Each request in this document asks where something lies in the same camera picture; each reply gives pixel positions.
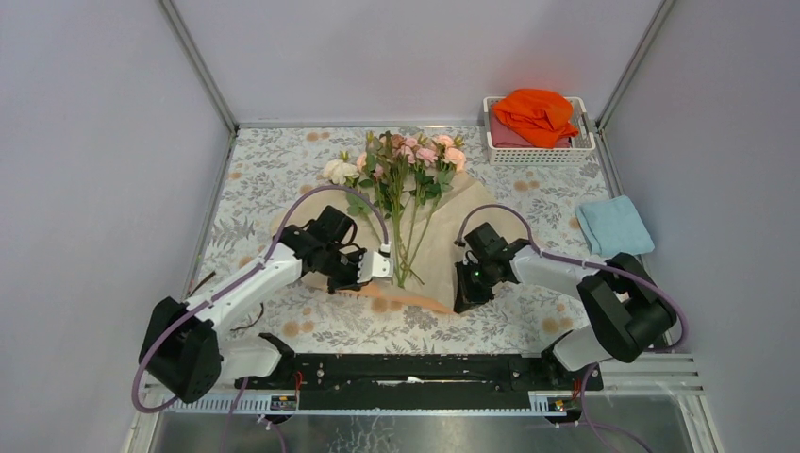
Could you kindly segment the brown kraft wrapping paper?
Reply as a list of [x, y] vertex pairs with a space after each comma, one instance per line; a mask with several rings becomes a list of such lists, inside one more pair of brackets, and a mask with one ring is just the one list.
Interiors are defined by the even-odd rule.
[[[289, 216], [287, 224], [300, 227], [318, 218], [325, 207], [331, 206], [352, 218], [358, 227], [356, 234], [347, 229], [342, 239], [345, 243], [354, 240], [354, 245], [347, 249], [349, 252], [358, 246], [376, 250], [383, 240], [380, 223], [362, 202], [352, 210], [349, 201], [353, 198], [352, 194], [340, 189], [307, 193], [306, 199]], [[413, 260], [411, 268], [415, 276], [408, 277], [403, 287], [399, 287], [394, 279], [376, 278], [358, 291], [338, 290], [336, 294], [380, 298], [452, 314], [457, 284], [454, 263], [462, 260], [465, 253], [463, 248], [455, 245], [460, 226], [470, 211], [493, 201], [488, 189], [477, 179], [468, 175], [455, 176], [453, 189], [444, 194], [435, 210], [427, 204], [420, 208], [415, 220], [411, 219], [410, 211], [404, 213], [398, 239], [393, 234], [392, 220], [386, 221], [392, 244], [402, 243], [408, 257]]]

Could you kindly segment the pink fake flower bunch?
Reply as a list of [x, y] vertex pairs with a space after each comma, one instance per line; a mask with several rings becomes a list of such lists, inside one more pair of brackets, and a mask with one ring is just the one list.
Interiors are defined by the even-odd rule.
[[360, 188], [366, 192], [371, 200], [379, 207], [384, 219], [391, 223], [393, 254], [396, 258], [396, 271], [394, 282], [403, 288], [411, 280], [422, 283], [410, 277], [401, 286], [397, 278], [400, 276], [401, 250], [404, 239], [408, 236], [407, 229], [411, 217], [411, 207], [408, 201], [410, 191], [409, 164], [413, 158], [404, 157], [401, 148], [406, 138], [416, 135], [401, 135], [390, 131], [376, 134], [372, 131], [366, 133], [364, 151], [358, 156], [355, 163], [361, 173]]

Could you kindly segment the pink fake flower stem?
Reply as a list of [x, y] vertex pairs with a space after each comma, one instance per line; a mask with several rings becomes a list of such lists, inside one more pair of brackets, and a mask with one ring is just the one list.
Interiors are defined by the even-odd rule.
[[412, 277], [422, 283], [422, 278], [413, 270], [413, 263], [419, 253], [422, 240], [430, 225], [432, 214], [438, 208], [443, 196], [453, 186], [457, 174], [464, 173], [467, 158], [462, 150], [463, 138], [439, 134], [426, 136], [419, 133], [405, 139], [401, 151], [404, 157], [413, 158], [409, 164], [410, 191], [408, 201], [411, 217], [401, 250], [400, 276], [398, 283], [403, 286]]

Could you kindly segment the light blue towel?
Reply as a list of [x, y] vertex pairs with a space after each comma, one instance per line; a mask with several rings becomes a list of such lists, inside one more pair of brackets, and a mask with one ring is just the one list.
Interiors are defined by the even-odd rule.
[[593, 255], [611, 258], [621, 252], [644, 255], [655, 250], [638, 210], [626, 195], [583, 203], [575, 208], [575, 216]]

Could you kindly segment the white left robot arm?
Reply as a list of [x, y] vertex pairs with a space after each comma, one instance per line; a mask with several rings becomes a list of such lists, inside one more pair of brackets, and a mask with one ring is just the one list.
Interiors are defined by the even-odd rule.
[[132, 400], [140, 411], [142, 378], [149, 374], [174, 400], [193, 403], [219, 380], [260, 378], [279, 388], [292, 378], [288, 351], [269, 335], [229, 341], [234, 323], [278, 290], [309, 273], [327, 279], [329, 293], [359, 291], [393, 272], [388, 234], [376, 250], [354, 244], [357, 226], [344, 212], [327, 206], [302, 226], [281, 222], [267, 253], [217, 285], [178, 302], [154, 307], [142, 342]]

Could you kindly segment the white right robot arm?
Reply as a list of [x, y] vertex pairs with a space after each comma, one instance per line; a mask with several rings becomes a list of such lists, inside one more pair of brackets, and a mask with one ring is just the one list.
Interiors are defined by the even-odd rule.
[[488, 223], [456, 244], [465, 249], [455, 264], [457, 313], [492, 301], [500, 283], [541, 286], [582, 303], [588, 325], [570, 330], [542, 352], [542, 379], [550, 387], [567, 387], [591, 363], [631, 363], [678, 320], [676, 309], [626, 253], [597, 263], [537, 251], [526, 238], [508, 242]]

